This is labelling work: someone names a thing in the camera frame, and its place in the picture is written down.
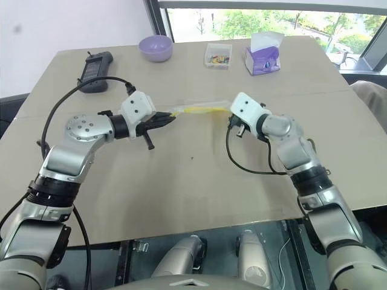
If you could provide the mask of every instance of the purple bowl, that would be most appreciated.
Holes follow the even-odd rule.
[[[164,35],[153,35],[140,41],[138,48],[151,62],[165,62],[172,55],[173,43]]]

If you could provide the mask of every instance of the black remote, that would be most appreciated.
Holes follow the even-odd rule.
[[[89,57],[86,59],[86,64],[83,73],[78,79],[78,85],[82,82],[92,79],[94,77],[106,77],[110,63],[113,61],[113,56],[109,51],[102,53],[91,54],[88,51]],[[91,92],[105,92],[108,89],[108,82],[106,80],[96,80],[91,82],[79,90],[85,93]]]

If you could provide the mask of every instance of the cable connector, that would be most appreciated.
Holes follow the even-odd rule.
[[[229,126],[228,126],[228,128],[231,129],[234,126],[240,127],[240,126],[242,126],[242,124],[243,124],[243,122],[242,122],[242,120],[238,116],[232,114],[232,116],[229,117]]]
[[[128,93],[128,95],[133,94],[136,90],[135,86],[129,82],[125,83],[125,87],[126,87],[126,92]]]
[[[39,139],[36,141],[36,144],[39,146],[39,147],[42,147],[42,141]],[[45,141],[44,142],[44,152],[45,152],[45,157],[48,155],[49,151],[51,150],[50,148],[50,145],[48,145],[48,143]]]

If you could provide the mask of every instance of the black cable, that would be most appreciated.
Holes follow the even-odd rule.
[[[285,175],[285,174],[286,174],[286,173],[284,173],[284,172],[276,172],[276,171],[273,169],[273,167],[271,166],[272,162],[271,162],[270,154],[271,154],[271,150],[272,150],[272,149],[271,149],[271,146],[270,146],[270,145],[268,145],[268,148],[270,148],[268,160],[269,160],[269,163],[270,163],[272,172],[262,172],[262,171],[254,171],[254,170],[250,170],[250,169],[247,169],[247,168],[243,167],[243,166],[240,165],[239,163],[237,163],[237,162],[234,160],[234,158],[231,156],[231,152],[230,152],[230,146],[229,146],[230,131],[231,131],[231,127],[228,127],[228,128],[227,128],[227,133],[226,133],[226,151],[227,151],[227,155],[229,156],[231,162],[234,163],[235,166],[237,166],[238,168],[242,169],[243,171],[246,171],[246,172],[249,172],[249,173],[253,173],[253,174],[262,174],[262,175]]]
[[[0,121],[4,122],[4,123],[8,123],[8,124],[11,124],[11,122],[5,120],[5,119],[0,119]]]
[[[273,166],[272,166],[272,145],[270,144],[269,140],[266,141],[266,144],[267,144],[267,150],[268,150],[267,162],[268,162],[268,166],[269,166],[270,170],[274,173],[277,173],[278,175],[286,175],[287,174],[286,172],[277,172],[273,168]]]
[[[78,224],[79,224],[79,227],[80,227],[80,231],[82,232],[82,235],[83,235],[83,239],[85,240],[85,246],[86,246],[86,275],[85,275],[85,284],[83,286],[83,289],[84,290],[88,290],[89,289],[89,282],[91,284],[91,280],[90,280],[90,276],[91,276],[91,250],[90,250],[90,242],[89,242],[89,237],[87,236],[87,232],[86,232],[86,228],[85,228],[85,224],[83,223],[82,221],[82,218],[80,217],[79,215],[79,212],[77,210],[77,208],[75,207],[75,205],[73,204],[74,206],[74,209],[73,209],[73,212],[74,212],[74,215],[78,221]]]
[[[308,138],[307,141],[310,142],[310,144],[312,145],[313,150],[317,153],[317,151],[316,151],[316,144],[314,143],[313,139]]]
[[[0,230],[1,230],[2,226],[4,225],[5,221],[10,217],[10,215],[15,211],[15,209],[17,209],[19,207],[19,205],[21,205],[23,199],[25,199],[28,195],[29,195],[28,192],[25,195],[23,195],[21,197],[21,199],[19,199],[17,201],[17,203],[15,203],[14,206],[12,206],[12,208],[5,214],[5,216],[2,217],[2,219],[0,221]]]
[[[353,61],[357,62],[357,59],[355,59],[355,58],[353,58],[353,57],[347,56],[346,58],[347,58],[347,59],[352,59]]]
[[[128,81],[124,80],[124,79],[121,79],[119,77],[108,77],[108,76],[106,76],[106,77],[95,77],[95,78],[86,80],[86,81],[82,82],[81,84],[77,85],[72,90],[70,90],[51,109],[50,113],[48,114],[46,123],[44,124],[43,132],[42,132],[42,138],[37,141],[37,144],[40,145],[40,147],[41,147],[41,154],[42,154],[43,160],[45,159],[45,157],[47,156],[47,154],[50,151],[50,146],[46,142],[46,136],[47,136],[48,127],[50,126],[51,120],[54,117],[54,114],[55,114],[56,110],[72,94],[74,94],[76,91],[78,91],[80,88],[84,87],[85,85],[87,85],[89,83],[92,83],[92,82],[95,82],[96,80],[116,80],[116,81],[124,83],[127,90],[133,88],[132,84],[129,83]],[[85,225],[83,224],[82,218],[80,217],[79,212],[77,211],[75,206],[74,206],[73,212],[75,214],[75,217],[77,218],[80,230],[81,230],[82,235],[83,235],[83,239],[85,240],[85,247],[86,247],[86,273],[85,273],[85,284],[84,284],[83,288],[84,288],[84,290],[88,290],[89,283],[90,283],[90,287],[91,287],[91,279],[90,279],[90,276],[91,276],[91,249],[90,249],[90,243],[89,243],[89,238],[88,238],[88,235],[87,235],[87,232],[86,232]]]
[[[48,151],[49,151],[49,148],[47,148],[48,145],[46,145],[46,136],[47,136],[47,130],[48,130],[48,127],[50,125],[50,122],[56,112],[56,110],[58,109],[58,107],[65,101],[68,99],[68,97],[70,97],[72,94],[74,94],[76,91],[78,91],[80,88],[83,88],[84,86],[86,86],[87,84],[89,83],[92,83],[92,82],[95,82],[96,80],[117,80],[119,82],[123,82],[125,85],[129,85],[129,86],[132,86],[129,82],[127,82],[126,80],[124,79],[121,79],[119,77],[94,77],[92,79],[88,79],[88,80],[85,80],[84,82],[82,82],[81,84],[77,85],[75,88],[73,88],[71,91],[69,91],[67,94],[65,94],[54,106],[53,108],[51,109],[51,112],[48,114],[48,117],[47,117],[47,120],[46,120],[46,123],[44,124],[44,128],[43,128],[43,132],[42,132],[42,138],[40,140],[41,144],[44,144],[44,146],[41,146],[41,153],[42,153],[42,156],[43,156],[43,159],[46,157]]]

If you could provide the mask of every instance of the clear plastic box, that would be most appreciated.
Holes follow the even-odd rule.
[[[232,44],[209,43],[204,55],[204,64],[208,68],[228,69],[231,64],[231,52]],[[212,57],[215,56],[228,57],[229,60],[227,63],[212,63]]]

